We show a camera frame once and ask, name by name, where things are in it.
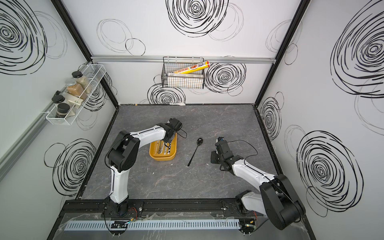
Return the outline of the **black handle spoon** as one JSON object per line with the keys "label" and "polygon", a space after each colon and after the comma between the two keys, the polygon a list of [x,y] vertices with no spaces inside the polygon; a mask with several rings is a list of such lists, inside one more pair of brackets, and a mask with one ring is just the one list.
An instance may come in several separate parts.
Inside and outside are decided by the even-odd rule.
{"label": "black handle spoon", "polygon": [[187,164],[187,167],[189,167],[189,166],[191,165],[192,160],[193,160],[193,158],[194,158],[194,156],[195,156],[195,154],[196,154],[197,149],[199,148],[199,146],[201,146],[201,145],[203,144],[203,142],[204,142],[203,138],[198,138],[198,139],[197,139],[197,146],[196,146],[196,148],[195,148],[195,151],[194,151],[194,153],[193,153],[191,159],[189,160],[189,162],[188,162],[188,164]]}

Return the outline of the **yellow plastic storage box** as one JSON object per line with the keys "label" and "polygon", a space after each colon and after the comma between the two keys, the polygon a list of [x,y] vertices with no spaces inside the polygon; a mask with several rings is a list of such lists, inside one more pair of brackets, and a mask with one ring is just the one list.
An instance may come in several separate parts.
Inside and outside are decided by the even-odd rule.
{"label": "yellow plastic storage box", "polygon": [[164,141],[155,141],[150,144],[149,154],[155,161],[171,161],[175,158],[177,153],[177,138],[175,134],[171,143],[165,143]]}

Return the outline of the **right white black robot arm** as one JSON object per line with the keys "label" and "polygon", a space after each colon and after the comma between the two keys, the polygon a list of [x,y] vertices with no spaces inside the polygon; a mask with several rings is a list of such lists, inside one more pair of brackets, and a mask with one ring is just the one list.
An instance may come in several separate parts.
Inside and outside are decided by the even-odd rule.
{"label": "right white black robot arm", "polygon": [[235,156],[223,137],[217,138],[215,148],[211,152],[212,164],[220,165],[220,171],[229,172],[259,190],[259,193],[244,191],[236,196],[241,214],[263,214],[279,230],[302,220],[306,209],[285,175],[269,174],[251,165],[246,158]]}

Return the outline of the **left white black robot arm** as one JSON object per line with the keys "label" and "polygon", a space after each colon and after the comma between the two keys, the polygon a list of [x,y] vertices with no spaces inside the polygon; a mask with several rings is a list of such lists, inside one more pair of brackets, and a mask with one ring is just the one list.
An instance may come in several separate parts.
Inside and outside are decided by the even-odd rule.
{"label": "left white black robot arm", "polygon": [[128,208],[129,173],[137,160],[139,149],[156,141],[170,144],[182,126],[179,120],[171,118],[167,123],[160,123],[149,129],[118,133],[106,155],[107,166],[112,172],[109,204],[117,213],[125,212]]}

